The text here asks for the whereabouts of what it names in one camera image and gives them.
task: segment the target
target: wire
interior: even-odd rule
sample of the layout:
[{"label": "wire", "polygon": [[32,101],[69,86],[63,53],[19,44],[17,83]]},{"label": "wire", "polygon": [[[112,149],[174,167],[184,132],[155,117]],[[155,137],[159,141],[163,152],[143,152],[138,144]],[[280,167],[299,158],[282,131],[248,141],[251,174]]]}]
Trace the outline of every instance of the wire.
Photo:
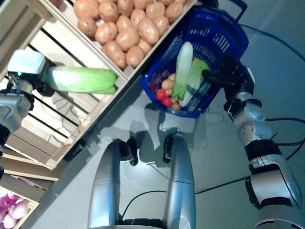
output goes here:
[{"label": "wire", "polygon": [[[305,124],[304,119],[300,118],[291,118],[291,117],[283,117],[283,118],[267,118],[266,121],[296,121]],[[292,142],[292,143],[276,143],[277,146],[297,146],[305,143],[305,138],[299,142]]]},{"label": "wire", "polygon": [[243,27],[246,27],[248,29],[251,29],[251,30],[254,30],[256,32],[260,32],[261,34],[265,35],[265,36],[268,36],[268,37],[271,37],[275,40],[277,40],[278,42],[282,43],[283,45],[285,45],[286,47],[288,47],[291,51],[293,51],[296,55],[298,55],[304,62],[305,62],[305,57],[299,53],[296,49],[294,49],[293,47],[291,47],[288,43],[286,43],[285,41],[283,41],[282,39],[278,38],[277,36],[274,36],[268,32],[265,32],[265,31],[262,31],[262,30],[259,30],[257,28],[254,28],[252,26],[249,26],[249,25],[245,25],[245,24],[240,24],[240,26],[243,26]]},{"label": "wire", "polygon": [[[229,181],[229,182],[226,182],[226,183],[223,183],[223,184],[221,184],[221,185],[217,185],[217,186],[214,186],[214,187],[211,187],[211,188],[207,188],[207,189],[204,189],[204,190],[202,190],[202,191],[195,192],[195,194],[201,194],[201,193],[204,193],[204,192],[207,192],[207,191],[211,191],[211,190],[213,190],[213,189],[216,189],[216,188],[219,188],[219,187],[223,187],[223,186],[226,186],[226,185],[229,185],[229,184],[238,182],[238,181],[246,180],[247,178],[249,178],[249,176],[246,176],[246,177],[243,177],[243,178],[240,178],[240,179],[236,179],[236,180],[233,180],[233,181]],[[166,193],[166,191],[156,190],[156,191],[143,192],[143,193],[141,193],[141,194],[135,196],[135,197],[129,202],[129,204],[127,205],[127,207],[125,208],[125,211],[124,211],[124,213],[122,214],[122,219],[124,218],[127,209],[129,208],[129,206],[131,205],[131,203],[132,203],[134,200],[136,200],[138,197],[140,197],[140,196],[142,196],[142,195],[145,195],[145,194],[148,194],[148,193],[152,193],[152,192],[162,192],[162,193]]]},{"label": "wire", "polygon": [[232,180],[232,181],[229,181],[229,182],[226,182],[226,183],[223,183],[221,185],[214,186],[214,187],[210,187],[210,188],[204,189],[202,191],[195,192],[195,194],[200,194],[200,193],[204,193],[204,192],[207,192],[207,191],[211,191],[213,189],[216,189],[216,188],[219,188],[219,187],[223,187],[223,186],[226,186],[226,185],[238,182],[238,181],[246,180],[247,178],[249,178],[249,176],[246,176],[246,177],[243,177],[243,178],[239,178],[239,179],[236,179],[236,180]]},{"label": "wire", "polygon": [[304,145],[304,143],[302,143],[301,145],[299,145],[299,147],[298,147],[291,155],[289,155],[289,156],[286,158],[286,161],[288,161],[290,158],[292,158],[292,157],[302,148],[303,145]]},{"label": "wire", "polygon": [[277,136],[277,133],[275,133],[275,134],[270,138],[270,140],[272,140],[275,136]]},{"label": "wire", "polygon": [[148,193],[152,193],[152,192],[163,192],[163,193],[166,193],[166,191],[156,190],[156,191],[143,192],[143,193],[141,193],[141,194],[135,196],[135,197],[129,202],[129,204],[127,205],[127,207],[125,208],[125,211],[124,211],[124,213],[122,214],[122,218],[124,218],[127,209],[129,208],[129,206],[131,205],[131,203],[132,203],[135,199],[137,199],[138,197],[140,197],[140,196],[142,196],[142,195],[144,195],[144,194],[148,194]]},{"label": "wire", "polygon": [[284,117],[284,118],[267,118],[266,121],[296,121],[296,122],[301,122],[305,124],[304,119],[300,118],[291,118],[291,117]]}]

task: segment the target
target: onion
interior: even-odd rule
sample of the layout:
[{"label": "onion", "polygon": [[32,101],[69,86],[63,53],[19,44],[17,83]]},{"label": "onion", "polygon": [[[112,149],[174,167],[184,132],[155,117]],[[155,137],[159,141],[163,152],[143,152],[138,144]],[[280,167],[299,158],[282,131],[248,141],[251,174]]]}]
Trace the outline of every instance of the onion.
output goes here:
[{"label": "onion", "polygon": [[15,199],[10,199],[8,195],[0,198],[0,205],[5,206],[5,207],[11,207],[15,204],[16,200]]},{"label": "onion", "polygon": [[20,203],[20,202],[23,201],[23,200],[24,200],[24,198],[20,197],[20,198],[16,201],[15,204],[18,204],[18,203]]},{"label": "onion", "polygon": [[7,195],[7,190],[4,188],[0,188],[0,198],[4,197]]},{"label": "onion", "polygon": [[15,195],[12,192],[8,192],[8,196],[9,196],[10,199],[18,199],[19,198],[19,196]]},{"label": "onion", "polygon": [[17,219],[13,219],[9,214],[7,214],[4,217],[3,225],[4,225],[4,228],[10,229],[10,228],[13,228],[17,224],[17,222],[18,222]]},{"label": "onion", "polygon": [[6,206],[0,206],[0,216],[4,216],[8,208]]},{"label": "onion", "polygon": [[28,204],[28,201],[26,201],[26,200],[23,200],[22,202],[16,204],[10,215],[14,219],[20,219],[20,218],[24,217],[30,210],[27,207],[27,204]]}]

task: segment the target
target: blue shopping basket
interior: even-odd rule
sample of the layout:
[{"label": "blue shopping basket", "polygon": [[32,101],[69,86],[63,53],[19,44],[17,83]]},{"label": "blue shopping basket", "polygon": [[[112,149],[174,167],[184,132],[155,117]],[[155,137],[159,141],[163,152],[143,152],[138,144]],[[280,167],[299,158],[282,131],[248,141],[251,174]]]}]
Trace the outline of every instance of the blue shopping basket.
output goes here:
[{"label": "blue shopping basket", "polygon": [[207,62],[211,70],[217,71],[224,58],[240,59],[248,46],[245,32],[238,25],[238,20],[246,9],[240,0],[232,0],[242,8],[237,19],[225,11],[194,6],[175,26],[162,44],[154,52],[148,67],[144,70],[141,85],[151,101],[165,112],[174,115],[198,118],[214,99],[219,87],[203,81],[187,106],[181,110],[166,107],[156,99],[156,91],[162,81],[176,71],[178,53],[185,42],[193,45],[194,57]]}]

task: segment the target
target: gray floor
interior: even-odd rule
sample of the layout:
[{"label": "gray floor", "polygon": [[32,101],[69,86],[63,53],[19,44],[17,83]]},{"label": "gray floor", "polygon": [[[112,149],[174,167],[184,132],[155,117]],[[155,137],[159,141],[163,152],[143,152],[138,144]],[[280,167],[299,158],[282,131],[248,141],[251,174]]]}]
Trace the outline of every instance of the gray floor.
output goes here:
[{"label": "gray floor", "polygon": [[[248,10],[241,23],[280,36],[305,54],[305,4],[302,0],[247,2]],[[226,3],[221,1],[221,7],[227,7]],[[250,44],[242,62],[255,76],[254,93],[263,102],[266,116],[305,119],[304,62],[279,42],[245,31]],[[97,126],[89,147],[53,184],[22,229],[86,228],[93,177],[104,149],[113,138],[127,140],[134,136],[141,148],[141,161],[136,167],[121,163],[121,213],[137,194],[166,190],[169,168],[162,162],[162,145],[173,127],[183,132],[188,143],[196,190],[249,175],[244,149],[236,140],[236,129],[222,109],[224,102],[221,91],[199,119],[182,119],[156,109],[136,82]],[[278,133],[276,142],[298,141],[304,137],[305,127],[298,123],[270,125],[274,133]],[[288,155],[293,149],[283,147],[283,154]],[[304,148],[289,161],[303,191],[304,161]],[[141,196],[132,203],[126,218],[162,218],[164,200],[163,193]],[[245,229],[255,222],[256,209],[248,201],[243,181],[196,195],[196,210],[198,229]]]}]

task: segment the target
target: cherry tomato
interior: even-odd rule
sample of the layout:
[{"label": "cherry tomato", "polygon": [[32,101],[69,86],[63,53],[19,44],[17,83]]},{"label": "cherry tomato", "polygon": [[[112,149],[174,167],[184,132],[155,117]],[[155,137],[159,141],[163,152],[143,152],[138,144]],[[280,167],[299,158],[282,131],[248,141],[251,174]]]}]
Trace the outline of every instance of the cherry tomato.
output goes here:
[{"label": "cherry tomato", "polygon": [[166,91],[164,89],[157,90],[157,100],[162,100],[166,96]]},{"label": "cherry tomato", "polygon": [[171,99],[168,96],[162,99],[162,103],[163,103],[163,105],[168,106],[168,107],[172,105]]}]

